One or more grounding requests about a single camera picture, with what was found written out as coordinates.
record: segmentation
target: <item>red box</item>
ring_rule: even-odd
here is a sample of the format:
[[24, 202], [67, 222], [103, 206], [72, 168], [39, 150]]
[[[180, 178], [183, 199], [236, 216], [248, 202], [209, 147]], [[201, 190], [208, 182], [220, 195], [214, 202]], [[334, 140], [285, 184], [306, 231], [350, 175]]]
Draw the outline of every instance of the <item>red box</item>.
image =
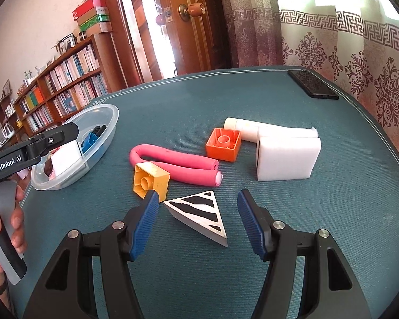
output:
[[241, 132], [215, 128], [205, 144], [207, 156], [215, 160], [235, 162], [241, 147]]
[[105, 0], [86, 0], [75, 10], [72, 11], [74, 20], [77, 20], [79, 16], [91, 10], [93, 7], [106, 7]]

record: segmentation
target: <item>smartphone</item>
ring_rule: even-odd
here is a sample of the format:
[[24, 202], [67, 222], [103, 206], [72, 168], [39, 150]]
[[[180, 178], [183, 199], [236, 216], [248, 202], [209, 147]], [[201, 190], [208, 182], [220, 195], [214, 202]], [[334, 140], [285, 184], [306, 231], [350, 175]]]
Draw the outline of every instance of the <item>smartphone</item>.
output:
[[313, 98], [338, 99], [338, 95], [308, 70], [289, 70], [288, 75]]

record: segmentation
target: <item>curtain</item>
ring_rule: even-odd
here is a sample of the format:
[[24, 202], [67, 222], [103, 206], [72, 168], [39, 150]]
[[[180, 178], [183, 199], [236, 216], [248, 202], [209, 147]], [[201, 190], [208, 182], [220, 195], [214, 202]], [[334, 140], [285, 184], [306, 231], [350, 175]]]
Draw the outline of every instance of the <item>curtain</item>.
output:
[[234, 67], [313, 69], [357, 99], [399, 151], [399, 15], [388, 0], [222, 0]]

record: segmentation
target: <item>bent pink tube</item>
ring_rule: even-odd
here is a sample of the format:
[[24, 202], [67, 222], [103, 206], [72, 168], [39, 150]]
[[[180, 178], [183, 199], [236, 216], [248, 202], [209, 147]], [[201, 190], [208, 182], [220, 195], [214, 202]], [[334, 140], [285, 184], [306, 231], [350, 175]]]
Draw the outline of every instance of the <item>bent pink tube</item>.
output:
[[219, 161], [189, 153], [168, 150], [156, 145], [141, 144], [131, 149], [129, 161], [132, 167], [136, 163], [148, 162], [142, 157], [151, 157], [159, 161], [151, 161], [156, 166], [168, 171], [170, 178], [184, 183], [200, 186], [220, 186], [223, 175], [217, 170]]

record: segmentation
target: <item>triangular block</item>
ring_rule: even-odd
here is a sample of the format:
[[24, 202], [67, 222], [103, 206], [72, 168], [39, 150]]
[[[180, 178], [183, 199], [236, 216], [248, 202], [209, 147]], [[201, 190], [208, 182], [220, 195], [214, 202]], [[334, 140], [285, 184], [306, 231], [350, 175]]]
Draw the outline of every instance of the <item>triangular block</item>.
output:
[[214, 192], [209, 190], [164, 202], [174, 218], [228, 247], [225, 228]]

